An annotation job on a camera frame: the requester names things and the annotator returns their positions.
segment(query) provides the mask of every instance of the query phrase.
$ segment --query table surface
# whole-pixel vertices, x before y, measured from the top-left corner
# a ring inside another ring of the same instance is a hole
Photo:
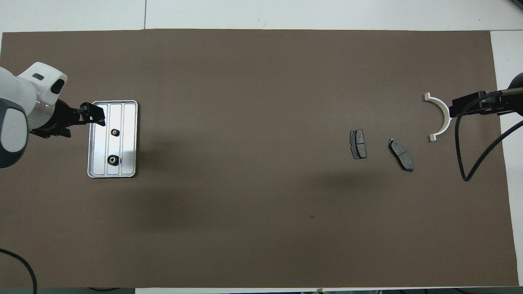
[[[523,11],[506,0],[410,0],[400,3],[385,0],[259,0],[241,3],[226,0],[95,0],[82,3],[4,0],[0,2],[0,18],[3,20],[0,32],[151,28],[489,30],[498,88],[506,88],[511,79],[523,71],[523,56],[519,54],[523,46]],[[502,131],[519,119],[518,115],[502,116]],[[519,179],[523,176],[523,158],[518,147],[522,143],[523,131],[513,133],[503,142],[520,285],[523,285],[523,183]],[[238,290],[179,288],[141,289],[137,292]]]

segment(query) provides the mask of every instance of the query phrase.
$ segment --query black cable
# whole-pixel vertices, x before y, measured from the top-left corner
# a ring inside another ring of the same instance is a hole
[[[492,151],[492,149],[494,149],[494,147],[496,147],[496,145],[498,145],[504,138],[506,138],[508,135],[510,135],[511,133],[513,133],[515,130],[519,129],[520,127],[523,126],[523,120],[520,121],[519,123],[515,124],[513,127],[511,127],[510,129],[506,130],[503,134],[501,134],[499,137],[497,137],[496,140],[494,140],[494,142],[492,142],[488,147],[487,149],[485,149],[485,151],[483,151],[483,153],[480,155],[480,157],[477,159],[477,161],[474,163],[474,165],[472,166],[472,168],[470,169],[470,172],[468,175],[465,174],[465,170],[463,168],[463,162],[461,160],[461,150],[460,150],[460,146],[459,146],[459,123],[461,121],[461,118],[465,115],[465,113],[467,112],[467,110],[469,110],[472,106],[476,105],[477,103],[479,103],[480,101],[484,100],[484,99],[487,99],[487,98],[490,98],[490,97],[493,97],[493,96],[497,96],[497,95],[500,95],[501,94],[501,91],[496,91],[496,92],[490,92],[488,93],[487,95],[484,95],[480,98],[477,98],[477,99],[474,99],[473,101],[471,101],[470,103],[468,103],[462,110],[461,112],[459,113],[458,115],[458,118],[456,119],[456,126],[455,126],[455,131],[454,131],[454,139],[456,141],[456,156],[458,157],[458,165],[459,165],[459,171],[461,173],[461,177],[463,178],[463,180],[465,182],[468,182],[472,176],[474,175],[474,173],[476,172],[477,168],[480,166],[480,164],[483,162],[483,160],[485,159],[485,157],[487,157],[487,155]]]
[[[91,289],[93,291],[98,291],[98,292],[107,292],[107,291],[113,291],[113,290],[120,289],[120,288],[96,289],[96,288],[89,287],[89,289]]]
[[[31,275],[31,280],[32,280],[32,283],[33,283],[33,294],[36,294],[36,290],[37,290],[37,284],[36,284],[36,276],[35,276],[35,272],[33,272],[31,266],[29,265],[29,263],[23,259],[20,255],[18,254],[15,254],[11,251],[7,251],[5,249],[2,249],[0,248],[0,253],[4,253],[4,254],[7,254],[11,257],[14,257],[16,259],[18,259],[20,262],[22,262],[24,264],[24,266],[26,267],[27,271],[29,271],[29,274]]]
[[[471,292],[463,291],[463,290],[461,290],[461,289],[459,289],[459,288],[454,288],[454,290],[459,291],[459,292],[461,292],[461,293],[463,293],[463,294],[476,294],[476,293],[471,293]]]

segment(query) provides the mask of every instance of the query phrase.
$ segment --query metal plate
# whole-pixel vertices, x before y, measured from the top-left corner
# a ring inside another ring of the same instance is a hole
[[[87,174],[91,178],[132,177],[136,172],[138,103],[134,100],[95,101],[104,109],[106,126],[89,127]],[[116,129],[118,136],[112,135]],[[118,165],[110,165],[108,157],[116,155]]]

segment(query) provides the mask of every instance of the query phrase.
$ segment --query brown paper surface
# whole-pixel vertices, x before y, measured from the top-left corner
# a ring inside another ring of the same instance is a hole
[[[515,286],[502,146],[465,183],[450,104],[495,90],[489,32],[4,33],[0,65],[60,98],[140,104],[138,173],[86,174],[88,127],[0,171],[0,247],[41,287]],[[462,120],[466,168],[499,118]],[[362,129],[367,158],[349,132]],[[410,152],[401,170],[389,138]],[[0,257],[0,287],[29,286]]]

